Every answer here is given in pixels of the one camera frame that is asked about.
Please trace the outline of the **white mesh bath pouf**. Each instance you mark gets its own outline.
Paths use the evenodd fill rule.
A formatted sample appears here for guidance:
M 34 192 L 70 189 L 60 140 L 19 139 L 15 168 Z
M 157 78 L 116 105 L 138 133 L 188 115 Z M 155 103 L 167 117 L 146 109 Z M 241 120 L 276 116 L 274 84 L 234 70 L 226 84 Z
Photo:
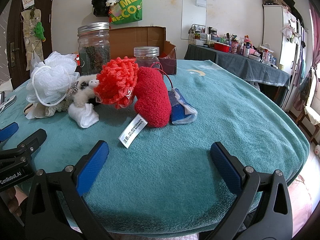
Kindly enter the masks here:
M 80 76 L 76 71 L 76 58 L 76 54 L 62 55 L 54 51 L 42 61 L 37 54 L 33 54 L 26 100 L 46 107 L 62 102 Z

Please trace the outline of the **white sock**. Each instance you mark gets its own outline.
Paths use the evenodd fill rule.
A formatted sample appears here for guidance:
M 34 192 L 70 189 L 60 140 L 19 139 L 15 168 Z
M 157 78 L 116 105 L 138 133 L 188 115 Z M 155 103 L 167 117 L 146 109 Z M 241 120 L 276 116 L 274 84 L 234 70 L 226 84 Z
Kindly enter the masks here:
M 80 128 L 89 128 L 99 121 L 99 114 L 94 110 L 91 103 L 86 103 L 82 107 L 76 107 L 72 103 L 68 108 L 68 114 Z

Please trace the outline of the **white plush sheep toy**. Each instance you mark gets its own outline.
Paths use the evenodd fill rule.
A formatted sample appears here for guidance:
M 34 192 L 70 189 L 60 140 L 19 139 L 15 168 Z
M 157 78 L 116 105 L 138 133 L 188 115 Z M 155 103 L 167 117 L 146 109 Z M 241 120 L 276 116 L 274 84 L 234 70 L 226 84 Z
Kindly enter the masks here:
M 84 107 L 91 99 L 95 99 L 94 89 L 99 85 L 97 74 L 82 75 L 76 81 L 76 92 L 72 95 L 76 107 Z

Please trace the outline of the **red knitted net ball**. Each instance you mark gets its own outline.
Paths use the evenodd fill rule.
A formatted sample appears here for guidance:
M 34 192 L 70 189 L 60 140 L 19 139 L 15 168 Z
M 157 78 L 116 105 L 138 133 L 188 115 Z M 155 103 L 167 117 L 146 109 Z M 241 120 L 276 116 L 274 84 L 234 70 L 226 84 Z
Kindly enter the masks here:
M 136 59 L 120 57 L 103 65 L 93 89 L 96 101 L 105 105 L 114 105 L 116 109 L 126 108 L 132 103 L 133 90 L 137 84 L 139 66 Z

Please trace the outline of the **blue white fabric pouch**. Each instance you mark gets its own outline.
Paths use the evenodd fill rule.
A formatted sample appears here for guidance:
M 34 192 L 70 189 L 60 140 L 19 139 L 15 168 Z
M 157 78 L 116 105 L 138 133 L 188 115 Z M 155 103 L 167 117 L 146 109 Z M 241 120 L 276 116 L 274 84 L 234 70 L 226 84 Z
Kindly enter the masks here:
M 173 125 L 184 125 L 194 122 L 197 118 L 197 110 L 186 102 L 177 88 L 168 92 L 171 104 L 171 123 Z

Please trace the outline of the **teal table blanket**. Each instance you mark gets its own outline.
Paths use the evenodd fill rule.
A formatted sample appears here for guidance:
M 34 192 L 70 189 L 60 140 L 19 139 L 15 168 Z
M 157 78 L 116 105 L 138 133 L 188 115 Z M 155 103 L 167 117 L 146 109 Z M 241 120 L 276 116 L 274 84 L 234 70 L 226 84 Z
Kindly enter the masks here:
M 98 105 L 99 121 L 82 129 L 65 112 L 27 119 L 27 90 L 1 113 L 1 126 L 18 123 L 3 145 L 15 148 L 42 128 L 47 139 L 33 155 L 36 169 L 59 172 L 87 154 L 99 140 L 110 152 L 84 200 L 107 231 L 143 236 L 181 236 L 212 230 L 234 201 L 210 157 L 221 142 L 243 165 L 258 172 L 279 169 L 288 183 L 310 151 L 305 135 L 273 101 L 211 61 L 179 60 L 166 80 L 197 109 L 185 125 L 144 128 L 129 148 L 119 136 L 136 116 L 132 106 Z

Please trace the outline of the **green plush toy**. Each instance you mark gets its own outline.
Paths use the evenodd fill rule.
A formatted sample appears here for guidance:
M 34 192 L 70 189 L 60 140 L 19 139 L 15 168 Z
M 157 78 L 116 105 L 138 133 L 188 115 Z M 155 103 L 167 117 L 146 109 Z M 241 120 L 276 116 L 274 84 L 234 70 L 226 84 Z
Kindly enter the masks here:
M 42 42 L 45 42 L 46 41 L 46 38 L 44 36 L 44 28 L 42 26 L 42 23 L 41 22 L 37 22 L 37 24 L 35 25 L 34 27 L 34 33 L 35 33 L 35 36 L 40 39 Z

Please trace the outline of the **large glass tea jar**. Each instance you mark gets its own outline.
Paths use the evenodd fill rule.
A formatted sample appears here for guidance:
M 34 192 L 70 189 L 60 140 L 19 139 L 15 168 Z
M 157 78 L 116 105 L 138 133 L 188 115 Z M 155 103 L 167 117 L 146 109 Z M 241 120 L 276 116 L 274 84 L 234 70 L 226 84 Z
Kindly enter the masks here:
M 108 22 L 95 22 L 78 28 L 79 72 L 98 74 L 111 59 Z

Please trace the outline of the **dark wooden door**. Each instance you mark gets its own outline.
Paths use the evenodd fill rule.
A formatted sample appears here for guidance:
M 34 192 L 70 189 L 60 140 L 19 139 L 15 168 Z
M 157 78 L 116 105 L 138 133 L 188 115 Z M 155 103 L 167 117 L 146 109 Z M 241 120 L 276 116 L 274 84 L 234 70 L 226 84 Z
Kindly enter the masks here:
M 41 11 L 41 22 L 46 40 L 41 42 L 45 58 L 53 51 L 51 18 L 53 0 L 35 0 L 35 8 Z M 7 26 L 7 58 L 12 87 L 15 89 L 30 77 L 27 70 L 27 50 L 23 36 L 22 0 L 12 0 Z

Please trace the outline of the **small glass capsule jar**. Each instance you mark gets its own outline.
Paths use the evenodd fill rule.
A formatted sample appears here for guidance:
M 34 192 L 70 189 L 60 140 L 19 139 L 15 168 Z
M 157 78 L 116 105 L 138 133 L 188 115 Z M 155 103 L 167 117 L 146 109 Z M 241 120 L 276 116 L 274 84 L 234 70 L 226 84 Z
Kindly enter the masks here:
M 159 68 L 159 47 L 143 46 L 133 49 L 135 63 L 139 67 Z

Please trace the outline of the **small white plush on bag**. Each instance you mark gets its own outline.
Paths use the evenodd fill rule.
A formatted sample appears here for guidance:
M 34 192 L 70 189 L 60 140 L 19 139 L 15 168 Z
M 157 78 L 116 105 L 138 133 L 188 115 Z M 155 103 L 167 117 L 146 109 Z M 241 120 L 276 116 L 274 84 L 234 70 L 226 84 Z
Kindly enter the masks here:
M 106 6 L 107 7 L 112 7 L 115 4 L 117 4 L 119 2 L 119 0 L 106 0 Z

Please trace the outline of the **red basin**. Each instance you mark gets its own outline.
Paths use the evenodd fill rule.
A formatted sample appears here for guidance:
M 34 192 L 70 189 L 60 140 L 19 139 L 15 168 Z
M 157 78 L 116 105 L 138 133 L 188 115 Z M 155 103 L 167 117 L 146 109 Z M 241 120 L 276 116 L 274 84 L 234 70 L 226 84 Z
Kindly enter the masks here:
M 214 49 L 215 49 L 215 50 L 218 50 L 218 51 L 221 51 L 221 52 L 228 53 L 228 52 L 229 52 L 229 49 L 230 49 L 230 46 L 229 46 L 229 45 L 226 45 L 226 44 L 224 44 L 224 43 L 215 42 L 215 43 L 214 43 Z

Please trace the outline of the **green tote bag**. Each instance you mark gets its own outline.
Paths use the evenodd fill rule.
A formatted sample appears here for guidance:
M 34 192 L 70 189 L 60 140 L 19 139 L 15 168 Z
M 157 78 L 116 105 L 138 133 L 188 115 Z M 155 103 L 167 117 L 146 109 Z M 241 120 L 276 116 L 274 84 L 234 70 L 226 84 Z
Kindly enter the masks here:
M 138 22 L 143 19 L 142 0 L 119 0 L 110 7 L 109 22 L 114 25 Z

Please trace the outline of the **white wardrobe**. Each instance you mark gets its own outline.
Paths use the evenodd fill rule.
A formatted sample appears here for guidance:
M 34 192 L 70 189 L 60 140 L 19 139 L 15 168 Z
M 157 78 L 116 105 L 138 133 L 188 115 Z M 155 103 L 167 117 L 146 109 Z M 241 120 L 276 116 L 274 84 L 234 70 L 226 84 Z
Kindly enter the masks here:
M 270 45 L 276 66 L 291 74 L 304 38 L 300 20 L 281 5 L 264 5 L 263 44 Z

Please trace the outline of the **wall mirror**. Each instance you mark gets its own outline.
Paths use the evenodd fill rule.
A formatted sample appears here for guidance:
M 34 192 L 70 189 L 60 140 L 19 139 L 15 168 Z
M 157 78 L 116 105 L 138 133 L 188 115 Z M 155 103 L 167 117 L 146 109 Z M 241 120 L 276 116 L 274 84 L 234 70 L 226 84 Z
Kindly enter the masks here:
M 207 0 L 182 0 L 181 39 L 206 32 Z

